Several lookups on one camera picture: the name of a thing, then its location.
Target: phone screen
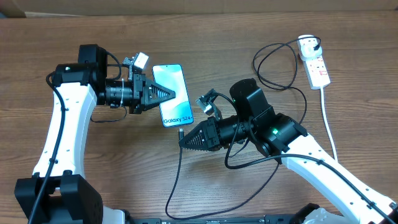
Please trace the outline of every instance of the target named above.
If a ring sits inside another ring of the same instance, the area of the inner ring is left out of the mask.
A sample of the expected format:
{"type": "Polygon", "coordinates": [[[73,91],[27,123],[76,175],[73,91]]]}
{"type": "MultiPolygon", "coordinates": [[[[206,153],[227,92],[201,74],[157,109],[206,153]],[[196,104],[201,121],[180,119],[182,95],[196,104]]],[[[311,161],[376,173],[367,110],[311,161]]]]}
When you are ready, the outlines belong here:
{"type": "Polygon", "coordinates": [[[175,98],[160,104],[163,126],[193,123],[191,105],[181,65],[155,65],[152,74],[156,83],[175,91],[175,98]]]}

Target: white power strip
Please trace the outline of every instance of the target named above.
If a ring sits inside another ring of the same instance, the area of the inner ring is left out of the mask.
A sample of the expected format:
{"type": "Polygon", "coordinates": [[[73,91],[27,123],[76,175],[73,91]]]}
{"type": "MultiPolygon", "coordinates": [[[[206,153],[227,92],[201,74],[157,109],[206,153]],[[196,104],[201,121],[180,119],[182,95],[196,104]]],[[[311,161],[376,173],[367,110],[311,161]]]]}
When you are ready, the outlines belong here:
{"type": "MultiPolygon", "coordinates": [[[[299,38],[312,36],[313,35],[301,35],[299,38]]],[[[331,136],[325,111],[325,95],[323,88],[330,84],[330,78],[325,62],[323,61],[322,47],[319,47],[318,50],[314,50],[314,47],[318,45],[316,38],[298,40],[297,45],[298,49],[300,50],[300,58],[303,60],[305,73],[307,74],[311,89],[320,90],[323,121],[325,122],[326,131],[330,139],[333,157],[336,161],[338,161],[335,142],[331,136]]]]}

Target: robotic arm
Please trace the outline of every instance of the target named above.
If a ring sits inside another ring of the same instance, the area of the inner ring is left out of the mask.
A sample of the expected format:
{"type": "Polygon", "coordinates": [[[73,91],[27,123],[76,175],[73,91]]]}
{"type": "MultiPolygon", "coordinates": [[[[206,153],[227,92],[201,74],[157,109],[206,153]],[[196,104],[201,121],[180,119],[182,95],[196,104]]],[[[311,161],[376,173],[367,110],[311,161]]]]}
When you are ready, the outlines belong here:
{"type": "Polygon", "coordinates": [[[175,98],[175,92],[142,74],[148,59],[143,53],[124,60],[123,66],[129,68],[127,82],[106,78],[108,54],[97,45],[81,45],[78,63],[58,65],[52,74],[52,85],[65,104],[65,125],[55,164],[44,184],[63,112],[60,99],[54,93],[53,115],[43,153],[32,177],[18,179],[14,192],[29,218],[39,189],[44,185],[45,194],[36,208],[34,221],[30,220],[32,223],[126,221],[128,214],[103,206],[101,195],[85,180],[83,160],[91,114],[96,105],[128,106],[130,113],[140,114],[175,98]],[[50,197],[55,189],[59,189],[60,197],[50,197]]]}
{"type": "MultiPolygon", "coordinates": [[[[221,147],[228,147],[225,165],[229,169],[240,169],[275,159],[310,182],[343,214],[344,217],[339,217],[338,221],[333,220],[329,223],[367,224],[397,221],[398,211],[395,202],[348,172],[292,118],[281,113],[275,114],[254,79],[237,82],[229,92],[237,115],[222,119],[221,112],[213,102],[217,96],[227,97],[210,90],[200,97],[197,103],[206,114],[214,112],[215,117],[209,117],[199,123],[180,140],[180,147],[204,151],[217,151],[221,147]],[[231,144],[246,138],[254,143],[265,158],[238,166],[229,165],[231,144]]],[[[317,212],[319,211],[314,210],[307,215],[307,221],[314,220],[309,223],[327,221],[326,215],[317,212]]]]}

